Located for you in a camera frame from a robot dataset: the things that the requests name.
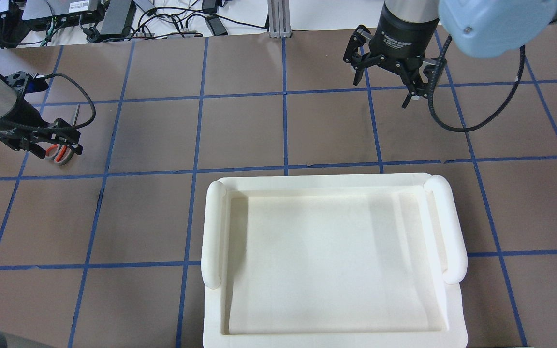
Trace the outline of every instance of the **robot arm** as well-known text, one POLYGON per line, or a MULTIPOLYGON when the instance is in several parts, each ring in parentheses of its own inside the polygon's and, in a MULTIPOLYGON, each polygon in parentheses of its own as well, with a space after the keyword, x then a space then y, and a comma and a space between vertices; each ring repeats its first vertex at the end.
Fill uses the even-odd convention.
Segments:
POLYGON ((425 57, 438 22, 461 51, 488 58, 532 40, 556 11, 557 0, 385 0, 375 34, 358 26, 343 61, 356 70, 354 85, 360 82, 364 70, 374 65, 398 75, 408 90, 405 108, 411 99, 433 94, 437 82, 434 72, 446 64, 444 55, 425 57), (369 52, 361 55, 360 48, 365 44, 369 44, 369 52), (420 74, 422 66, 427 82, 420 74))
POLYGON ((79 145, 78 128, 91 123, 94 117, 95 108, 89 96, 76 82, 65 75, 56 73, 37 76, 23 71, 5 77, 0 74, 0 140, 12 150, 25 150, 43 159, 46 151, 37 143, 47 142, 68 146, 75 154, 80 155, 83 147, 79 145), (25 93, 46 90, 48 88, 46 79, 56 75, 71 81, 87 98, 92 110, 89 121, 71 126, 58 118, 55 122, 48 123, 40 117, 38 110, 24 99, 25 93))

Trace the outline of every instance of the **scissors blade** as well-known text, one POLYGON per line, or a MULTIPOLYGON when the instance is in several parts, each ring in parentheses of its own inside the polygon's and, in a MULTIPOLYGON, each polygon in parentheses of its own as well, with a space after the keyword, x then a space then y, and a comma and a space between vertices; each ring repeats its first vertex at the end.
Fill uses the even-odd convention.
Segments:
POLYGON ((73 116, 73 122, 72 122, 73 126, 77 125, 77 119, 79 118, 79 108, 80 107, 81 107, 81 105, 77 104, 77 108, 75 108, 75 110, 74 110, 74 116, 73 116))

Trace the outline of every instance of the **electronic device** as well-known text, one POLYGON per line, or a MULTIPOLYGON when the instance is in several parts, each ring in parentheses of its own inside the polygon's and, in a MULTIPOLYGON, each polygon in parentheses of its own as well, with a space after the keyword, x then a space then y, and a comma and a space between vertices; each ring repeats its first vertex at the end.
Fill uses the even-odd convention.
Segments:
POLYGON ((134 0, 134 3, 139 6, 143 13, 152 15, 156 13, 156 7, 149 0, 134 0))
POLYGON ((221 22, 220 18, 217 16, 209 15, 205 18, 205 22, 207 23, 208 28, 210 28, 212 35, 215 37, 229 35, 227 33, 227 29, 223 26, 223 22, 221 22))
POLYGON ((109 4, 100 29, 100 39, 126 37, 132 28, 137 7, 132 0, 117 0, 109 4))
POLYGON ((0 47, 15 48, 31 31, 20 19, 22 10, 15 2, 0 1, 0 47))
POLYGON ((23 21, 33 31, 44 31, 55 17, 58 26, 100 22, 104 19, 104 6, 100 0, 27 0, 23 21))
POLYGON ((207 14, 216 14, 219 11, 219 6, 223 6, 223 0, 203 0, 201 11, 207 14))

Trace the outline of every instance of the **black cable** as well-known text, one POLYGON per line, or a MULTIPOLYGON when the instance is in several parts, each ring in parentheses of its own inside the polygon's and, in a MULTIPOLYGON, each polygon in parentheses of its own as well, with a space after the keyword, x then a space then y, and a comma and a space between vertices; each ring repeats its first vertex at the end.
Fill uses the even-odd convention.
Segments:
MULTIPOLYGON (((199 2, 199 0, 195 0, 195 2, 193 2, 192 4, 188 5, 188 9, 192 9, 193 6, 195 6, 197 3, 199 2)), ((188 10, 182 11, 180 13, 178 13, 177 15, 183 15, 185 13, 187 13, 188 10)))
POLYGON ((524 64, 526 63, 526 47, 521 46, 519 48, 519 70, 517 71, 517 79, 515 79, 515 83, 513 83, 513 88, 511 88, 511 92, 509 92, 509 95, 506 97, 502 105, 500 105, 500 107, 494 113, 489 115, 489 117, 487 117, 481 123, 478 123, 476 126, 467 127, 467 128, 458 128, 458 127, 449 126, 446 123, 444 123, 440 119, 438 114, 435 112, 435 108, 433 107, 433 93, 440 79, 440 75, 442 74, 443 64, 441 64, 440 62, 444 61, 444 57, 446 56, 446 51, 448 50, 448 47, 451 45, 451 41, 453 41, 453 38, 449 35, 448 38, 446 39, 446 42, 444 43, 444 46, 442 47, 442 50, 440 51, 440 56, 438 57, 438 63, 436 64, 435 69, 433 70, 433 75, 431 76, 431 81, 429 81, 429 86, 427 86, 427 95, 429 96, 428 97, 429 112, 431 113, 431 117, 433 117, 434 121, 436 121, 436 123, 440 125, 442 128, 444 128, 445 130, 451 132, 466 133, 466 132, 475 131, 483 127, 487 123, 491 122, 495 117, 497 117, 502 112, 502 110, 504 110, 504 108, 506 108, 506 106, 509 104, 511 99, 513 99, 513 96, 515 95, 515 91, 517 91, 517 88, 519 87, 519 84, 521 82, 521 77, 524 73, 524 64))
MULTIPOLYGON (((195 10, 195 9, 190 9, 190 8, 186 9, 186 8, 184 8, 184 7, 177 7, 177 6, 161 6, 161 7, 154 7, 153 9, 150 9, 150 10, 148 10, 148 11, 145 11, 143 14, 141 14, 141 16, 139 17, 139 21, 137 22, 137 31, 135 31, 132 35, 134 36, 134 34, 136 34, 136 33, 139 31, 139 28, 140 28, 140 26, 141 26, 141 20, 142 20, 143 17, 145 17, 148 13, 150 13, 150 12, 152 12, 152 11, 157 11, 157 10, 159 10, 159 9, 184 10, 184 11, 186 11, 186 12, 187 12, 187 11, 190 11, 190 12, 192 12, 192 13, 194 13, 194 14, 203 14, 203 13, 204 13, 204 12, 201 11, 201 10, 195 10)), ((235 23, 235 24, 240 24, 240 25, 242 25, 242 26, 249 26, 249 27, 258 28, 258 29, 263 29, 263 30, 266 30, 266 31, 267 31, 267 29, 266 29, 265 27, 256 26, 255 24, 250 24, 250 23, 245 23, 245 22, 239 22, 238 20, 234 20, 234 19, 230 19, 230 18, 227 18, 227 17, 223 17, 222 15, 219 15, 219 14, 214 14, 214 16, 216 16, 216 17, 218 17, 218 18, 221 18, 221 19, 224 19, 224 20, 227 20, 228 22, 233 22, 233 23, 235 23)))
POLYGON ((0 16, 0 38, 6 37, 6 17, 0 16))
POLYGON ((51 6, 50 2, 48 2, 48 0, 42 0, 42 1, 46 2, 49 11, 51 11, 51 17, 55 18, 55 10, 53 10, 53 6, 51 6))
POLYGON ((77 89, 79 89, 81 94, 87 99, 87 102, 89 103, 89 107, 91 108, 91 117, 89 117, 89 119, 87 121, 85 121, 84 123, 81 123, 80 125, 76 125, 76 126, 57 127, 57 128, 27 126, 27 125, 22 125, 20 123, 13 122, 13 121, 9 121, 8 119, 2 118, 2 117, 0 117, 0 123, 3 124, 3 125, 11 126, 11 127, 14 127, 14 128, 19 128, 20 130, 26 130, 26 131, 35 131, 35 132, 61 131, 61 132, 63 132, 63 131, 77 130, 77 129, 83 128, 83 127, 89 125, 91 122, 93 122, 93 120, 96 117, 96 107, 93 105, 93 101, 91 100, 89 95, 87 95, 87 92, 83 89, 83 87, 81 87, 71 77, 68 77, 67 75, 64 75, 63 73, 58 73, 58 72, 51 73, 50 75, 45 75, 44 78, 45 79, 52 79, 55 76, 60 76, 60 77, 63 77, 64 79, 70 81, 77 89))
POLYGON ((188 28, 188 23, 190 22, 190 19, 193 17, 201 17, 203 19, 205 19, 207 21, 207 19, 205 18, 205 15, 200 14, 200 13, 193 13, 191 15, 189 15, 188 17, 186 17, 186 27, 188 28))
POLYGON ((48 25, 46 26, 46 30, 44 31, 44 39, 42 39, 42 42, 40 42, 40 47, 44 47, 48 45, 48 38, 49 38, 49 32, 51 31, 51 26, 53 27, 53 29, 55 29, 55 17, 52 17, 51 20, 48 22, 48 25))
MULTIPOLYGON (((184 34, 187 34, 187 33, 185 33, 185 32, 179 32, 179 33, 173 32, 173 33, 168 33, 168 34, 163 34, 163 35, 157 35, 157 36, 155 36, 155 37, 145 38, 145 39, 146 39, 146 40, 152 40, 152 39, 158 39, 158 38, 161 38, 161 37, 170 37, 170 36, 172 36, 172 35, 182 35, 182 37, 184 37, 184 34)), ((189 33, 189 34, 193 34, 193 37, 203 37, 203 34, 202 34, 202 33, 189 33)))
POLYGON ((44 40, 40 40, 40 41, 36 41, 36 42, 26 42, 26 43, 9 42, 6 39, 4 39, 4 31, 3 31, 3 28, 0 27, 0 42, 2 42, 3 44, 11 44, 11 45, 15 45, 15 46, 25 46, 27 44, 40 44, 42 41, 44 41, 44 40))
POLYGON ((81 28, 83 33, 86 35, 86 41, 90 44, 93 44, 94 42, 99 42, 100 41, 100 31, 98 31, 96 26, 91 26, 89 28, 85 28, 81 24, 82 22, 83 22, 83 14, 81 14, 79 16, 79 27, 81 28))
POLYGON ((143 24, 139 25, 139 26, 137 27, 137 29, 135 29, 135 30, 130 34, 130 36, 128 37, 129 41, 132 40, 132 38, 135 36, 136 33, 139 32, 139 30, 141 30, 141 32, 143 33, 143 35, 144 35, 144 37, 145 37, 145 36, 146 36, 145 28, 147 28, 147 24, 148 24, 149 22, 155 20, 156 18, 171 18, 171 17, 170 17, 170 15, 168 15, 168 14, 155 14, 155 15, 149 17, 145 22, 143 22, 143 24))

